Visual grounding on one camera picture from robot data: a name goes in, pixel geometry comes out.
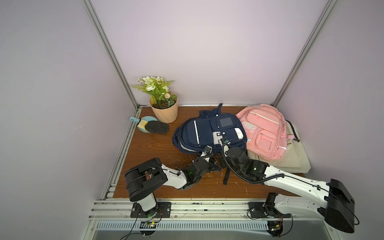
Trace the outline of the pink backpack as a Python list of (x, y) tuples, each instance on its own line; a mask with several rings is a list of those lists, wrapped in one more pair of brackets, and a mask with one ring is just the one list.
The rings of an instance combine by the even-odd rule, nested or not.
[(260, 158), (273, 161), (281, 159), (288, 148), (288, 141), (299, 141), (295, 129), (287, 132), (284, 116), (270, 105), (246, 107), (236, 114), (247, 136), (247, 149)]

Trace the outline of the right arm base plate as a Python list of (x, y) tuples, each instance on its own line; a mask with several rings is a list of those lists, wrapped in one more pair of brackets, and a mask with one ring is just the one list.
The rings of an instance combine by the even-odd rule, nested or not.
[(274, 204), (268, 204), (265, 202), (249, 202), (248, 207), (248, 215), (251, 219), (280, 217), (288, 219), (292, 216), (291, 214), (282, 214), (275, 208)]

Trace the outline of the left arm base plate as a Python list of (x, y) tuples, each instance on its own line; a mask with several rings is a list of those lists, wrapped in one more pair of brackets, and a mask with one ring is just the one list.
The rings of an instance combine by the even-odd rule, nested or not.
[(134, 203), (130, 217), (135, 219), (152, 219), (152, 218), (170, 218), (171, 215), (171, 203), (170, 202), (159, 202), (156, 203), (155, 207), (144, 211), (139, 203)]

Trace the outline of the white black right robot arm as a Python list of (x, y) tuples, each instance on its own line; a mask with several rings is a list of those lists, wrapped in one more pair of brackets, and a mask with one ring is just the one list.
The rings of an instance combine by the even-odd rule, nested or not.
[(335, 229), (352, 234), (360, 220), (355, 215), (355, 199), (346, 186), (335, 179), (316, 181), (287, 173), (232, 147), (228, 138), (220, 140), (221, 155), (228, 169), (243, 181), (283, 189), (318, 206), (317, 212)]

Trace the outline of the cream canvas backpack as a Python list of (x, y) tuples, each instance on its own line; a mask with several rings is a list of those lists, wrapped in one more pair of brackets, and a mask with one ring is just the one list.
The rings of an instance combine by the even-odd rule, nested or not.
[[(289, 135), (293, 133), (292, 129), (295, 129), (294, 125), (290, 127), (290, 125), (287, 124), (287, 132)], [(298, 134), (296, 129), (295, 131), (299, 138), (299, 141), (297, 142), (297, 141), (289, 140), (288, 148), (281, 159), (267, 161), (253, 154), (247, 149), (247, 154), (250, 159), (257, 160), (263, 164), (269, 165), (264, 171), (264, 174), (267, 176), (267, 178), (269, 178), (268, 181), (276, 180), (278, 178), (284, 178), (284, 177), (287, 177), (288, 175), (297, 174), (297, 173), (305, 174), (311, 169), (309, 158), (301, 142), (300, 135)], [(250, 184), (264, 185), (265, 183), (250, 183)]]

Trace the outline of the navy blue backpack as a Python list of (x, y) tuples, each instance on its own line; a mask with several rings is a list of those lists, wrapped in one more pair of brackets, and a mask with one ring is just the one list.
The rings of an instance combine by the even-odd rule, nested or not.
[(221, 154), (220, 140), (228, 137), (233, 147), (240, 146), (246, 140), (246, 132), (240, 120), (233, 114), (223, 113), (222, 105), (211, 111), (200, 111), (200, 115), (184, 122), (178, 127), (172, 141), (175, 147), (186, 154), (201, 155), (206, 146), (213, 148), (213, 153)]

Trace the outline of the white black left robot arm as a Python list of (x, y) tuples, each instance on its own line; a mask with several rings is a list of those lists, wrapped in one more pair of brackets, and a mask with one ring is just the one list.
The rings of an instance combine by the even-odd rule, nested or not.
[(133, 203), (131, 218), (153, 219), (169, 218), (172, 204), (159, 203), (154, 192), (161, 186), (187, 190), (199, 183), (206, 173), (221, 171), (214, 160), (213, 148), (207, 146), (200, 156), (182, 170), (165, 166), (159, 158), (153, 158), (125, 174), (126, 189)]

